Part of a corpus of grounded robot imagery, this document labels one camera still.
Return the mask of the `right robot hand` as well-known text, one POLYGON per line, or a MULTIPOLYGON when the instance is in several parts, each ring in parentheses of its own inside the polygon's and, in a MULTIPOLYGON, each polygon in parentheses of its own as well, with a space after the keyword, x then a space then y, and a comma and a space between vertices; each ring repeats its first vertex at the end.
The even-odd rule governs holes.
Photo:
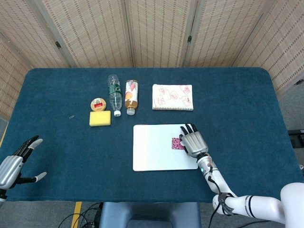
POLYGON ((198 158, 209 152, 207 143, 194 124, 187 123, 180 126, 180 129, 182 132, 179 135, 180 143, 188 156, 198 158))

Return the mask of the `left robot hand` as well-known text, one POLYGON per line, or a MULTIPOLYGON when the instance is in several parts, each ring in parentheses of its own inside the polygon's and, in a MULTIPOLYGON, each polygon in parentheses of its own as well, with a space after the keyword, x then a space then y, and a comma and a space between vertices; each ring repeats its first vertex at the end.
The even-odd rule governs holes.
POLYGON ((0 189, 8 190, 16 184, 35 183, 43 179, 47 172, 31 178, 21 176, 21 170, 33 150, 43 142, 38 135, 25 141, 12 155, 7 156, 0 164, 0 189))

